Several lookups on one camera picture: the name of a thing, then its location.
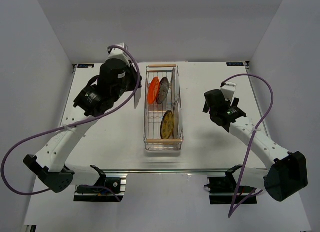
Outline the yellow patterned plate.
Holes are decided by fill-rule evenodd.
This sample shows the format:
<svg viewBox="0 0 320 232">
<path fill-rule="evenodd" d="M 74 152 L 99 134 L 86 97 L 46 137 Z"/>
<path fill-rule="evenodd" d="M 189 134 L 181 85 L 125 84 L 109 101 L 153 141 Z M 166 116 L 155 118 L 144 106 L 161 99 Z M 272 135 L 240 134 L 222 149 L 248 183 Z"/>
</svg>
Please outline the yellow patterned plate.
<svg viewBox="0 0 320 232">
<path fill-rule="evenodd" d="M 174 114 L 171 110 L 168 110 L 161 121 L 160 136 L 162 139 L 169 139 L 174 130 Z"/>
</svg>

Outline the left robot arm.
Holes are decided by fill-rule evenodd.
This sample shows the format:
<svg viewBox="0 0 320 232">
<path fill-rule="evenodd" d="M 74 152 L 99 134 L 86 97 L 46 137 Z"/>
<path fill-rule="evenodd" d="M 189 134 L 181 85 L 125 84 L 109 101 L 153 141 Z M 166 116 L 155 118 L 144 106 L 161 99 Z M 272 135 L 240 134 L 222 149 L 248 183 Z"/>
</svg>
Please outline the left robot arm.
<svg viewBox="0 0 320 232">
<path fill-rule="evenodd" d="M 99 192 L 105 188 L 106 175 L 95 165 L 74 166 L 67 158 L 87 131 L 106 112 L 114 111 L 114 104 L 126 92 L 137 92 L 142 77 L 130 59 L 108 59 L 100 66 L 73 101 L 70 119 L 36 154 L 25 156 L 24 164 L 52 191 L 59 193 L 69 185 L 85 185 Z"/>
</svg>

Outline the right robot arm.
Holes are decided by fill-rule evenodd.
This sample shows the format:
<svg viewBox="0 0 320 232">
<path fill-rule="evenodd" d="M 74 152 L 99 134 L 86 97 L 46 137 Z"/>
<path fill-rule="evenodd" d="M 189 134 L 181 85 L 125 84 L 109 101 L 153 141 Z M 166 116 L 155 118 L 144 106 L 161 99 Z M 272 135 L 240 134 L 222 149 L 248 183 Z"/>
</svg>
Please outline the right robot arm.
<svg viewBox="0 0 320 232">
<path fill-rule="evenodd" d="M 276 201 L 283 201 L 308 185 L 307 161 L 300 151 L 290 152 L 270 137 L 258 131 L 244 111 L 238 108 L 239 99 L 226 100 L 220 89 L 206 92 L 204 113 L 240 139 L 265 165 L 250 168 L 236 165 L 224 177 L 208 186 L 213 192 L 236 192 L 242 187 L 263 189 Z"/>
</svg>

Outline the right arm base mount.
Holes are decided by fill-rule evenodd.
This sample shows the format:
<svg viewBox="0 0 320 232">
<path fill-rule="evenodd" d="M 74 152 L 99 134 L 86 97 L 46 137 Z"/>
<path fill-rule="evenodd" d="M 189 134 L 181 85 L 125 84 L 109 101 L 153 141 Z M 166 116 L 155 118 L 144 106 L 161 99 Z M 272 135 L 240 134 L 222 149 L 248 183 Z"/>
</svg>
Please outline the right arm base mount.
<svg viewBox="0 0 320 232">
<path fill-rule="evenodd" d="M 204 188 L 209 192 L 210 204 L 212 205 L 230 205 L 232 203 L 234 191 L 237 185 L 237 179 L 234 179 L 233 173 L 241 170 L 242 165 L 236 165 L 228 169 L 223 176 L 208 177 L 207 184 Z M 240 202 L 253 190 L 249 186 L 240 186 L 236 195 L 235 204 Z M 257 204 L 257 197 L 251 196 L 243 204 Z"/>
</svg>

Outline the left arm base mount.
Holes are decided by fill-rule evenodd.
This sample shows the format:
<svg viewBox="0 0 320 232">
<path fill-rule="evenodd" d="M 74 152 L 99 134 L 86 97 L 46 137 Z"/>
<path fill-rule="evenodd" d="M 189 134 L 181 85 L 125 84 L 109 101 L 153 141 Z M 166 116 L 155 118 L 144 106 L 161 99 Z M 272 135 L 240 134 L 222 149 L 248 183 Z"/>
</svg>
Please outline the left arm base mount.
<svg viewBox="0 0 320 232">
<path fill-rule="evenodd" d="M 73 200 L 75 202 L 121 202 L 127 184 L 127 174 L 106 174 L 93 187 L 77 185 Z"/>
</svg>

